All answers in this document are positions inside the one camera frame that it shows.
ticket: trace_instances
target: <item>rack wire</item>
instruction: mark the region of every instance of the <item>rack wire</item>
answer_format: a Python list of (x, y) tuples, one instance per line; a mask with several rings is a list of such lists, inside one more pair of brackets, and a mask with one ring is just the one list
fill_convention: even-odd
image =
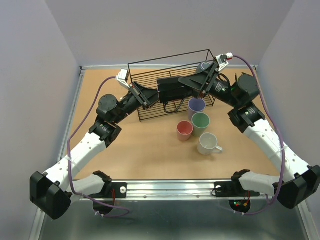
[[(204, 54), (205, 57), (199, 59), (199, 55), (202, 55), (202, 54)], [(172, 67), (168, 67), (165, 69), (151, 70), (143, 73), (133, 74), (131, 71), (132, 66), (137, 64), (145, 65), (145, 64), (151, 64), (152, 62), (155, 62), (155, 61), (161, 61), (162, 63), (172, 63), (174, 62), (174, 59), (176, 59), (177, 57), (181, 59), (189, 59), (189, 60), (197, 59), (197, 61), (189, 64), (183, 64), (183, 65), (172, 65)], [(144, 87), (147, 87), (150, 89), (157, 89), (157, 79), (177, 77), (177, 76), (185, 77), (185, 76), (193, 75), (196, 72), (199, 64), (203, 62), (210, 63), (213, 60), (214, 60), (213, 54), (209, 49), (207, 49), (207, 50), (188, 52), (188, 53), (177, 54), (177, 55), (172, 55), (167, 57), (154, 58), (154, 59), (145, 60), (145, 61), (132, 62), (128, 64), (128, 69), (129, 69), (130, 79), (132, 82), (133, 81), (137, 82), (143, 85)], [(163, 103), (160, 103), (160, 102), (156, 103), (153, 107), (149, 108), (148, 110), (144, 110), (142, 107), (140, 107), (138, 108), (139, 121), (142, 122), (148, 119), (153, 119), (153, 118), (167, 116), (169, 114), (177, 114), (177, 113), (188, 111), (189, 99), (191, 99), (191, 97), (186, 98), (179, 109), (178, 109), (178, 106), (181, 103), (180, 100), (171, 101), (166, 105), (167, 112), (176, 111), (175, 113), (166, 113)], [(216, 98), (210, 95), (207, 95), (203, 100), (205, 101), (205, 104), (207, 107), (213, 107), (215, 104)]]

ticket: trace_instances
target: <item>tan table surface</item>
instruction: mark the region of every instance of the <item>tan table surface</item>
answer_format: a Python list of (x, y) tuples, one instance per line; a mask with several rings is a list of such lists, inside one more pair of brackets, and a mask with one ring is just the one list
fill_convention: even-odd
[[(134, 69), (135, 73), (145, 70)], [(72, 132), (86, 115), (101, 82), (115, 76), (119, 69), (87, 70), (73, 120)], [(223, 71), (234, 82), (238, 76), (248, 73), (247, 69), (227, 68)], [(127, 91), (115, 79), (102, 88), (99, 98), (113, 94), (120, 100)], [(262, 110), (259, 97), (254, 101)], [(96, 106), (87, 121), (71, 141), (73, 148), (85, 135), (96, 119)], [(77, 179), (88, 177), (94, 171), (102, 171), (114, 180), (160, 180), (160, 179), (229, 179), (234, 172), (250, 169), (253, 172), (278, 175), (278, 171), (260, 150), (246, 136), (234, 127), (228, 112), (232, 108), (219, 100), (204, 112), (210, 116), (211, 124), (206, 132), (218, 138), (223, 147), (222, 154), (203, 156), (197, 151), (198, 137), (186, 142), (176, 137), (177, 123), (188, 120), (188, 113), (182, 112), (139, 122), (138, 112), (123, 120), (119, 126), (122, 132), (106, 150), (97, 155), (78, 175)]]

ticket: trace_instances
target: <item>wall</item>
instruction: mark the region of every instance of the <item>wall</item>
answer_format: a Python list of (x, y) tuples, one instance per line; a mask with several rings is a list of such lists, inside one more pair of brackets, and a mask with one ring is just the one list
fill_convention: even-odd
[(79, 67), (43, 0), (0, 8), (0, 239), (29, 239), (29, 178), (57, 160)]
[[(319, 165), (320, 1), (296, 0), (258, 67), (268, 108), (287, 144)], [(320, 190), (309, 198), (320, 230)]]
[(233, 52), (258, 64), (294, 0), (46, 2), (75, 58), (88, 66), (203, 49), (211, 49), (214, 55)]

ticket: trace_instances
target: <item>black wire rack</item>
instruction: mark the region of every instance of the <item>black wire rack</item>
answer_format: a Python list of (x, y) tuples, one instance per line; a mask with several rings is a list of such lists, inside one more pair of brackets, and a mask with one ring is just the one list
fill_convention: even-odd
[[(198, 66), (203, 62), (212, 62), (214, 60), (214, 56), (211, 53), (209, 49), (207, 50), (201, 50), (201, 51), (193, 51), (183, 54), (177, 54), (172, 56), (166, 56), (166, 57), (160, 57), (160, 58), (154, 58), (150, 60), (144, 60), (144, 61), (137, 61), (132, 62), (128, 64), (128, 70), (131, 82), (137, 82), (141, 85), (143, 85), (146, 88), (151, 89), (157, 89), (157, 79), (161, 78), (169, 78), (169, 77), (185, 77), (189, 75), (193, 75)], [(146, 71), (143, 73), (136, 73), (134, 74), (134, 71), (132, 69), (134, 67), (147, 67), (148, 65), (159, 65), (160, 67), (163, 67), (163, 64), (166, 64), (165, 67), (169, 66), (168, 68), (164, 69), (156, 69), (151, 71)], [(164, 108), (163, 103), (156, 103), (148, 110), (144, 110), (142, 107), (138, 108), (138, 116), (139, 121), (145, 121), (148, 119), (158, 118), (167, 116), (169, 114), (176, 114), (188, 111), (188, 102), (191, 97), (186, 98), (183, 103), (181, 104), (181, 100), (178, 101), (171, 101), (169, 102), (166, 107)], [(216, 101), (216, 98), (207, 95), (204, 99), (205, 104), (207, 107), (213, 107)]]

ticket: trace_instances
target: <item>red cup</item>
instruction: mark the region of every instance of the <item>red cup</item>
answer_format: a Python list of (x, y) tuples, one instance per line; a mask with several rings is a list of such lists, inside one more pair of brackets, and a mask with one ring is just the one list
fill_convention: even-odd
[(176, 126), (176, 135), (180, 141), (184, 142), (190, 138), (193, 130), (194, 126), (192, 126), (191, 122), (181, 121)]

